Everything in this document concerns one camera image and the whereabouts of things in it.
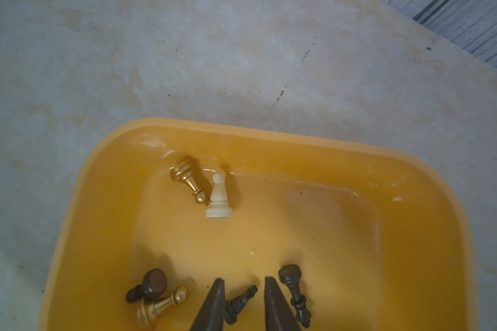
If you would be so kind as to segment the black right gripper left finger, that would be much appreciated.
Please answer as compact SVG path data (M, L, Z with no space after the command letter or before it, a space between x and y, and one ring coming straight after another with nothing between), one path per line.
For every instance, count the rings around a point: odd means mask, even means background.
M190 331L223 331L226 311L225 282L217 278L208 291Z

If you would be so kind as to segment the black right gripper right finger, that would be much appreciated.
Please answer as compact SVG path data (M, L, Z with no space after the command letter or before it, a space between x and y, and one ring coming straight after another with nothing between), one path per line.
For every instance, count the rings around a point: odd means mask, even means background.
M274 277L265 277L265 330L301 331Z

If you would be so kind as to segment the small black chess piece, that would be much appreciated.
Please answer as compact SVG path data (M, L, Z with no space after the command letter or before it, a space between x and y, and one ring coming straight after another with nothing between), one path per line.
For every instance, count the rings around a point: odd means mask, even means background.
M232 300L226 300L224 320L227 324L233 325L237 322L237 317L244 310L247 303L254 298L258 292L258 287L252 285L241 295L236 296Z

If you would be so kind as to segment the gold chess bishop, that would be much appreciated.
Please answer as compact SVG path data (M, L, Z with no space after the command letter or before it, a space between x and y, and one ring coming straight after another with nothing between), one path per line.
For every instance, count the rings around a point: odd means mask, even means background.
M153 330L162 314L171 307L187 302L192 289L181 285L165 298L153 301L140 300L136 305L137 319L142 330Z

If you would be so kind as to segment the cream white chess pawn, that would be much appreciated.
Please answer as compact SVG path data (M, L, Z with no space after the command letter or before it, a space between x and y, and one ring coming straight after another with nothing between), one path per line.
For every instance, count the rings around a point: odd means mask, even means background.
M206 218L230 218L233 216L233 208L229 205L229 198L226 190L226 173L222 168L218 168L212 177L213 189L210 196L210 203L206 209Z

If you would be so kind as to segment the gold chess pawn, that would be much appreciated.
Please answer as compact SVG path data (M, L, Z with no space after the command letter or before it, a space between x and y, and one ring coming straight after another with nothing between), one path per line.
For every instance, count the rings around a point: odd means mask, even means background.
M199 205L209 205L208 182L197 159L184 155L170 170L171 180L190 188L191 195Z

